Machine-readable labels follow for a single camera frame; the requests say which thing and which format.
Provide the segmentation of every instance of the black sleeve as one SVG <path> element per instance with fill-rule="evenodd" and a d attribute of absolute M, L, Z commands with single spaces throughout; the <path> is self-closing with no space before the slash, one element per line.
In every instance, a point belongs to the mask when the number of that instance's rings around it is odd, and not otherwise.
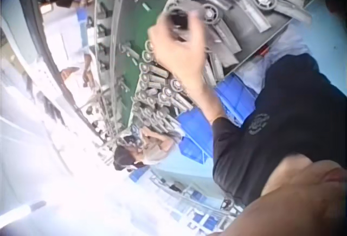
<path fill-rule="evenodd" d="M 236 144 L 241 137 L 241 128 L 235 126 L 227 118 L 217 118 L 212 124 L 213 131 L 213 163 L 226 149 Z"/>

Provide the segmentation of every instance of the hair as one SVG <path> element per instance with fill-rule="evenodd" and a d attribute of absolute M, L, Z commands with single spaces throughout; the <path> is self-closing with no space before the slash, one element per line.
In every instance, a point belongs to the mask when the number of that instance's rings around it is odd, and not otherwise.
<path fill-rule="evenodd" d="M 136 159 L 124 146 L 119 145 L 114 152 L 114 162 L 118 165 L 127 166 L 134 165 Z"/>

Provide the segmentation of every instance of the finger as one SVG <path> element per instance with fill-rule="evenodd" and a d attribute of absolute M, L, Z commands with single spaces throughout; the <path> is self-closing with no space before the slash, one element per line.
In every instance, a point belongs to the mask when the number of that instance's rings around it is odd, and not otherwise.
<path fill-rule="evenodd" d="M 205 46 L 205 30 L 204 24 L 199 19 L 198 12 L 193 11 L 188 16 L 188 26 L 190 31 L 190 46 L 193 50 L 204 49 Z"/>

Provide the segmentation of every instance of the workbench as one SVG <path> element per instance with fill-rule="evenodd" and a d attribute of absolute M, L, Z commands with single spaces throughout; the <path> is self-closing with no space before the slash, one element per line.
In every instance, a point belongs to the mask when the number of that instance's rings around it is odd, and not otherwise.
<path fill-rule="evenodd" d="M 112 11 L 112 17 L 103 20 L 98 20 L 94 15 L 95 23 L 103 24 L 110 31 L 109 36 L 100 39 L 97 38 L 95 30 L 95 40 L 110 48 L 108 58 L 110 72 L 109 74 L 104 73 L 104 76 L 100 74 L 100 80 L 102 82 L 103 79 L 107 79 L 110 82 L 113 115 L 116 116 L 119 114 L 118 111 L 121 111 L 123 126 L 128 126 L 128 123 L 132 119 L 131 97 L 136 90 L 139 90 L 137 84 L 140 70 L 130 57 L 119 52 L 118 44 L 130 42 L 132 49 L 138 54 L 141 54 L 144 50 L 144 43 L 147 40 L 147 29 L 155 24 L 157 16 L 163 11 L 167 1 L 138 0 L 138 2 L 135 2 L 134 0 L 95 0 L 95 11 L 97 11 L 97 4 L 100 2 L 103 2 Z M 305 7 L 313 1 L 306 0 Z M 150 11 L 147 11 L 143 7 L 143 3 L 150 8 Z M 241 52 L 235 54 L 240 63 L 225 68 L 224 74 L 226 76 L 246 63 L 261 47 L 271 42 L 291 21 L 290 17 L 276 12 L 264 13 L 264 15 L 272 27 L 270 30 L 260 34 L 254 24 L 237 5 L 234 5 L 230 11 L 224 13 L 223 18 L 226 24 L 242 48 Z M 124 77 L 124 82 L 130 89 L 128 92 L 115 89 L 117 79 L 121 76 Z"/>

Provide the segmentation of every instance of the pink skin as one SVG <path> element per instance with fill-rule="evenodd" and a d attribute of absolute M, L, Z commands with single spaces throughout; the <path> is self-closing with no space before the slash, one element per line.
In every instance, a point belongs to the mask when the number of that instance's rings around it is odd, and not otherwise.
<path fill-rule="evenodd" d="M 345 216 L 346 181 L 347 171 L 332 161 L 310 164 L 254 201 L 220 236 L 334 235 Z"/>

